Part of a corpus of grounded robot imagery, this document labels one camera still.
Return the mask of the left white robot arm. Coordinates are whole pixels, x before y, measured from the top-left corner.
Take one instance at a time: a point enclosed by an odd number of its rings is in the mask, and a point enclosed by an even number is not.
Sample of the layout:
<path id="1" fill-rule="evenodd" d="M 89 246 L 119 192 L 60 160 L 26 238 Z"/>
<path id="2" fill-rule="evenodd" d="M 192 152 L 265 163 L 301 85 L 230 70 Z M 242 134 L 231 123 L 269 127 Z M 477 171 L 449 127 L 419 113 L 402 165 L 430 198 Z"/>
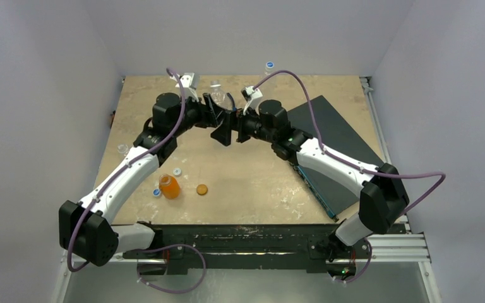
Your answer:
<path id="1" fill-rule="evenodd" d="M 208 93 L 197 99 L 160 94 L 124 160 L 92 192 L 60 207 L 59 244 L 68 253 L 69 269 L 77 271 L 73 255 L 96 266 L 128 251 L 139 250 L 147 258 L 159 256 L 163 241 L 153 228 L 145 223 L 119 227 L 112 223 L 139 185 L 177 148 L 178 136 L 193 127 L 218 128 L 231 110 L 231 104 L 224 109 Z"/>

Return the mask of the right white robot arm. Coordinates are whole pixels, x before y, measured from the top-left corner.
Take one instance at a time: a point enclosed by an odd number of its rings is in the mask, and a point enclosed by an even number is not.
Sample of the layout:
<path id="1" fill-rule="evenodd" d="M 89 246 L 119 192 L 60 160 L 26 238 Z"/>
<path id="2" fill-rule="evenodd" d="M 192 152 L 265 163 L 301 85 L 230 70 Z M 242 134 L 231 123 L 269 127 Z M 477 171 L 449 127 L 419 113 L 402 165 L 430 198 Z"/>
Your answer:
<path id="1" fill-rule="evenodd" d="M 333 233 L 331 252 L 344 257 L 359 240 L 372 234 L 386 234 L 409 204 L 398 170 L 389 163 L 376 166 L 357 162 L 322 145 L 318 138 L 292 127 L 287 111 L 277 100 L 266 100 L 258 110 L 228 112 L 211 137 L 224 146 L 254 138 L 271 144 L 282 160 L 314 170 L 339 183 L 359 198 L 359 211 Z"/>

